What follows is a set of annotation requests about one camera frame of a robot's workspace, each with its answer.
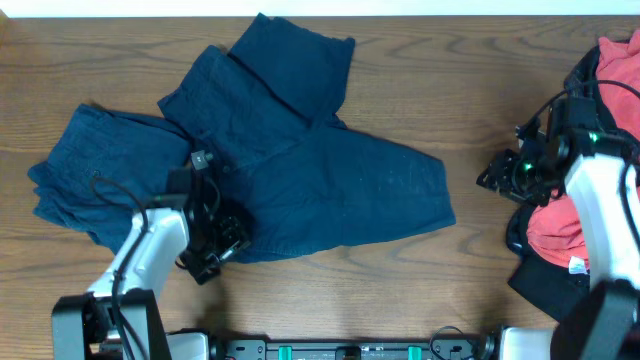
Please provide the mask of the dark navy shorts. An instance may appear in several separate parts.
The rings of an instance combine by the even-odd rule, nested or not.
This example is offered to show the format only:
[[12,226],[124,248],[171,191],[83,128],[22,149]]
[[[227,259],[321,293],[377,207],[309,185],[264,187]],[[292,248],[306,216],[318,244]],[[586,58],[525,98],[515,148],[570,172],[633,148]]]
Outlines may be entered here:
[[206,48],[163,98],[250,216],[237,261],[310,255],[455,223],[441,160],[338,117],[355,42],[258,15],[227,51]]

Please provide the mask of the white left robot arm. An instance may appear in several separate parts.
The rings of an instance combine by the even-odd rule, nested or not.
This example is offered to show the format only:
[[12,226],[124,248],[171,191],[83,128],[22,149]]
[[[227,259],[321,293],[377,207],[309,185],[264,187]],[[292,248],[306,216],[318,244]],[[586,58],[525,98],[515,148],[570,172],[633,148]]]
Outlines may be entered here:
[[194,152],[169,174],[165,193],[138,202],[130,233],[107,270],[51,313],[57,359],[224,359],[224,345],[198,329],[168,332],[158,309],[172,268],[202,285],[250,244],[239,211],[212,177],[213,156]]

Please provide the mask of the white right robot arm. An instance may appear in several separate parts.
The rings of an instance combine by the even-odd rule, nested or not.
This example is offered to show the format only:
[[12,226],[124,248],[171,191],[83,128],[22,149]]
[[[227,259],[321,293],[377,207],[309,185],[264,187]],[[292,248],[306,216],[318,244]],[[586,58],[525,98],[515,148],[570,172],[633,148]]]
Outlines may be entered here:
[[590,293],[553,330],[509,327],[500,359],[636,359],[639,356],[639,199],[634,141],[619,132],[566,128],[505,150],[479,186],[541,204],[562,187],[579,215]]

